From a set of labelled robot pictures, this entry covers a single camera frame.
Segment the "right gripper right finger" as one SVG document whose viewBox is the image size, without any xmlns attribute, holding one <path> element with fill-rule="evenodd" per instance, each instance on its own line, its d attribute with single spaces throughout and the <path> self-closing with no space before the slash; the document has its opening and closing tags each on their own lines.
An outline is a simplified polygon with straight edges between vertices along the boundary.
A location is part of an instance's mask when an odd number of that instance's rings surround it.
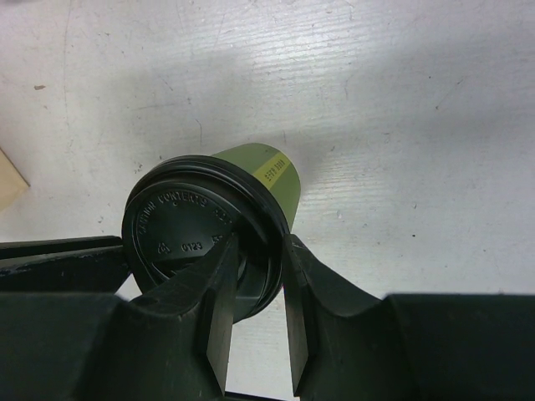
<svg viewBox="0 0 535 401">
<path fill-rule="evenodd" d="M 529 295 L 374 297 L 283 241 L 293 392 L 302 400 L 531 400 Z"/>
</svg>

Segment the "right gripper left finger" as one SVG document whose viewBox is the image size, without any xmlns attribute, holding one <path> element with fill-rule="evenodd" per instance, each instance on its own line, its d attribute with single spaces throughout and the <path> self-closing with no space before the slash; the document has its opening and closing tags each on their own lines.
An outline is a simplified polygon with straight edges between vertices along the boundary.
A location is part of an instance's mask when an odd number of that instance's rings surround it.
<svg viewBox="0 0 535 401">
<path fill-rule="evenodd" d="M 131 301 L 116 292 L 3 292 L 4 400 L 222 400 L 238 240 Z"/>
</svg>

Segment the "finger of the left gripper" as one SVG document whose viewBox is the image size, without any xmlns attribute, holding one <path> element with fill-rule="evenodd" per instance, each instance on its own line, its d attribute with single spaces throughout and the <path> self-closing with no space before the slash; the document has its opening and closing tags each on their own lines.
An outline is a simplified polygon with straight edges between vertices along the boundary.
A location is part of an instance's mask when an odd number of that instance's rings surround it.
<svg viewBox="0 0 535 401">
<path fill-rule="evenodd" d="M 118 236 L 1 245 L 3 292 L 116 292 L 129 275 Z"/>
</svg>

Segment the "black plastic cup lid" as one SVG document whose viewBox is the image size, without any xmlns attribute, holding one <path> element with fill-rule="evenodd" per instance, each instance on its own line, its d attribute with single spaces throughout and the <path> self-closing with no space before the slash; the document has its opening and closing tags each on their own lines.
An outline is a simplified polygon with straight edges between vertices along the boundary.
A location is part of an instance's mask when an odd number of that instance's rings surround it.
<svg viewBox="0 0 535 401">
<path fill-rule="evenodd" d="M 240 322 L 279 294 L 288 232 L 275 196 L 252 174 L 216 157 L 189 155 L 160 163 L 135 184 L 121 235 L 135 281 L 148 292 L 236 233 L 234 320 Z"/>
</svg>

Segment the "green paper coffee cup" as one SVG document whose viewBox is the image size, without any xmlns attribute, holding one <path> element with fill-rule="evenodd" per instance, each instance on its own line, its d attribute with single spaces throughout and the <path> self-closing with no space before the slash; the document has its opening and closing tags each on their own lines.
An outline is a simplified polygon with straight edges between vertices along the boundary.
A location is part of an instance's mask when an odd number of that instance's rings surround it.
<svg viewBox="0 0 535 401">
<path fill-rule="evenodd" d="M 225 160 L 263 184 L 279 204 L 292 230 L 301 196 L 301 182 L 293 162 L 271 145 L 249 143 L 217 152 Z"/>
</svg>

